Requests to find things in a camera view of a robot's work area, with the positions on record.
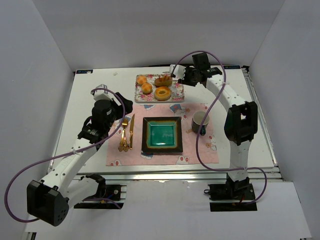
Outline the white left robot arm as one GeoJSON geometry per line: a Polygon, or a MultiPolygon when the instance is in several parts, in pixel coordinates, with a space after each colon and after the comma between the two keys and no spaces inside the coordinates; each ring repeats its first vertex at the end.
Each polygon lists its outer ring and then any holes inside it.
{"type": "Polygon", "coordinates": [[[27,212],[52,225],[58,226],[66,218],[70,208],[85,199],[103,198],[106,194],[106,180],[101,175],[90,173],[75,185],[72,180],[85,163],[93,157],[109,136],[114,122],[133,111],[133,102],[119,92],[114,94],[92,92],[94,106],[91,115],[84,121],[82,129],[71,148],[50,173],[41,180],[31,181],[26,188],[27,212]]]}

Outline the brown striped bread loaf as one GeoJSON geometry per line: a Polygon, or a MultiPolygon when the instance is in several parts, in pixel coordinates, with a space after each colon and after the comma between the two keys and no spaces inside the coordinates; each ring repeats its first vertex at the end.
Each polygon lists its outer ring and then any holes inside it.
{"type": "Polygon", "coordinates": [[[173,83],[173,79],[169,75],[159,77],[159,78],[155,79],[155,81],[154,81],[154,85],[157,88],[158,87],[169,87],[172,85],[172,83],[173,83]]]}

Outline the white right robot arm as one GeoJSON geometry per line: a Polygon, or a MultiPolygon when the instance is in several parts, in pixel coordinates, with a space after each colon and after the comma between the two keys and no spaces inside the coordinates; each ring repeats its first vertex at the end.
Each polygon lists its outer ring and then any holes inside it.
{"type": "Polygon", "coordinates": [[[218,171],[227,173],[230,185],[244,188],[249,184],[249,148],[258,131],[258,106],[254,101],[244,100],[229,85],[223,65],[211,67],[210,52],[196,50],[189,55],[193,66],[183,67],[177,62],[171,70],[171,76],[177,77],[183,85],[195,87],[202,84],[215,95],[213,102],[220,102],[226,110],[223,130],[230,143],[229,168],[220,168],[218,171]]]}

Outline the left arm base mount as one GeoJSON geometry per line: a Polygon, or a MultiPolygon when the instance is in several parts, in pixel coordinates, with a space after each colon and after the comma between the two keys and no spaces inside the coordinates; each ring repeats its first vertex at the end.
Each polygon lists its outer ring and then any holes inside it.
{"type": "Polygon", "coordinates": [[[127,186],[123,184],[108,183],[104,177],[98,174],[81,176],[79,182],[94,181],[97,186],[94,194],[86,196],[84,200],[74,205],[74,209],[100,209],[120,210],[126,199],[127,186]]]}

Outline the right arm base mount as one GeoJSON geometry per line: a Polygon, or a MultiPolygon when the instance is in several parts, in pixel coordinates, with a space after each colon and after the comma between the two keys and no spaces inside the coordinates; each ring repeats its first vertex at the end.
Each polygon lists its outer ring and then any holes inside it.
{"type": "Polygon", "coordinates": [[[209,198],[211,212],[256,212],[257,204],[250,203],[256,199],[253,185],[232,191],[228,183],[209,184],[203,191],[209,198]]]}

